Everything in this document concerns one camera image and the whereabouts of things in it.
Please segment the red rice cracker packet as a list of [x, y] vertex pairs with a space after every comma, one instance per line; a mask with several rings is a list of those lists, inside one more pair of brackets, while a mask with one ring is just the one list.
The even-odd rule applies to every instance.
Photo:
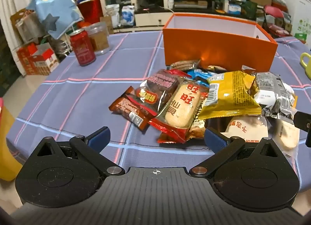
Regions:
[[208, 87], [199, 85], [194, 80], [179, 78], [175, 92], [157, 116], [149, 121], [150, 125], [175, 142], [185, 143], [186, 133], [208, 91]]

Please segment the yellow snack bag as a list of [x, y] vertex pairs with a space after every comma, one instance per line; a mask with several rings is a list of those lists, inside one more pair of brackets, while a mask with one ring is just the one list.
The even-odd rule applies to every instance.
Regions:
[[242, 71], [211, 76], [208, 79], [209, 92], [205, 103], [202, 104], [198, 119], [260, 115], [261, 106], [250, 94], [254, 81], [253, 75]]

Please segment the blue snack packet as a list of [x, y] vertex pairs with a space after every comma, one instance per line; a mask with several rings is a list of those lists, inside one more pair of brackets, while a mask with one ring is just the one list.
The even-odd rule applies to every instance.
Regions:
[[215, 75], [213, 72], [205, 72], [201, 69], [189, 70], [187, 74], [191, 76], [191, 79], [196, 83], [205, 87], [209, 87], [208, 79]]

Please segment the dark red brick snack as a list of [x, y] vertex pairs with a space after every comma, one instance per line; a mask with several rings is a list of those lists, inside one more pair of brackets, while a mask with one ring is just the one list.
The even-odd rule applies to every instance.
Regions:
[[143, 105], [159, 112], [180, 84], [180, 78], [190, 78], [190, 75], [177, 69], [160, 69], [144, 80], [135, 93]]

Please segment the clear rice cracker packet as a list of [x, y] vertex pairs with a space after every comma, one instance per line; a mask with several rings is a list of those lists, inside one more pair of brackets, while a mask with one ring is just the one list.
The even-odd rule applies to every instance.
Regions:
[[275, 121], [273, 129], [273, 140], [286, 159], [294, 164], [298, 156], [300, 130], [293, 124], [280, 119]]

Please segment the silver grey snack bag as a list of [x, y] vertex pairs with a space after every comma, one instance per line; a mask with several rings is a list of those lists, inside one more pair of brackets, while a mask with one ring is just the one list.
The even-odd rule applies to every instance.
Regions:
[[295, 92], [280, 76], [271, 72], [254, 72], [251, 95], [261, 106], [261, 114], [274, 119], [294, 117]]

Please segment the yellow green mug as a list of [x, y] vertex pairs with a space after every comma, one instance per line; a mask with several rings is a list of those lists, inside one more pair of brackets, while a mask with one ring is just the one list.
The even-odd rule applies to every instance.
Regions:
[[308, 53], [302, 53], [300, 56], [300, 64], [305, 70], [305, 73], [309, 79], [311, 79], [311, 55]]

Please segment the blue plaid tablecloth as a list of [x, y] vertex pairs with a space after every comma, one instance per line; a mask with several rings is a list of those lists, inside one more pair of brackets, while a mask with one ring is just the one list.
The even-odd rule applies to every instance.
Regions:
[[192, 168], [210, 156], [211, 151], [201, 141], [159, 144], [157, 129], [149, 127], [142, 132], [109, 110], [128, 87], [138, 87], [144, 78], [165, 68], [162, 33], [114, 34], [109, 42], [109, 50], [85, 67], [69, 55], [38, 87], [7, 134], [14, 158], [25, 163], [43, 137], [67, 141], [103, 126], [110, 129], [111, 141], [102, 154], [125, 169]]

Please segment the brown chocolate bar wrapper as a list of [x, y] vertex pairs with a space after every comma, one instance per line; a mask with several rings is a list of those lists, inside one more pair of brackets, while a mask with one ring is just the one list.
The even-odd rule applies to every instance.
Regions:
[[153, 115], [140, 105], [136, 105], [130, 101], [128, 95], [134, 94], [134, 91], [135, 89], [132, 86], [128, 87], [126, 91], [109, 106], [109, 110], [122, 115], [140, 131], [145, 132]]

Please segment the red soda can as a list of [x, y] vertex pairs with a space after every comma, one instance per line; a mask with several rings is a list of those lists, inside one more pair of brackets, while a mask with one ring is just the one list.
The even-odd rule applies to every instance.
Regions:
[[91, 40], [85, 29], [70, 34], [70, 43], [80, 66], [86, 66], [96, 60]]

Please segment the red carton box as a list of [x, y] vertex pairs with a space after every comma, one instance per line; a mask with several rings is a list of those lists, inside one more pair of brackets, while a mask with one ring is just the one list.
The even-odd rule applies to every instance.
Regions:
[[26, 75], [49, 75], [59, 65], [59, 60], [49, 43], [36, 45], [31, 42], [18, 49], [17, 56]]

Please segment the orange storage box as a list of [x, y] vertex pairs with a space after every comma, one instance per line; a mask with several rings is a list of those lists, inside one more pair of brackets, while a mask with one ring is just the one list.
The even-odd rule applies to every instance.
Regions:
[[256, 22], [230, 16], [174, 13], [162, 31], [166, 65], [200, 60], [204, 68], [268, 72], [278, 47]]

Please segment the clear plastic jar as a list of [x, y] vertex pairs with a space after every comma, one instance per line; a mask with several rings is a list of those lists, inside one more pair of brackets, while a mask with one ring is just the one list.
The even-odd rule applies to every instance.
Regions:
[[105, 22], [98, 22], [85, 27], [96, 55], [109, 51], [109, 33]]

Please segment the white tv cabinet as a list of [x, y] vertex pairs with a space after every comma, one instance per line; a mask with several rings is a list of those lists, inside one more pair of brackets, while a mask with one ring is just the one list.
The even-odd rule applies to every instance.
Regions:
[[171, 16], [171, 12], [135, 13], [135, 24], [139, 27], [164, 26]]

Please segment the blue fish shaped cover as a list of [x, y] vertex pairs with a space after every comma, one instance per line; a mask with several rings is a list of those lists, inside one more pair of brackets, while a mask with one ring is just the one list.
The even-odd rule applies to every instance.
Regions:
[[44, 30], [56, 40], [84, 20], [74, 0], [31, 0], [26, 9], [36, 13]]

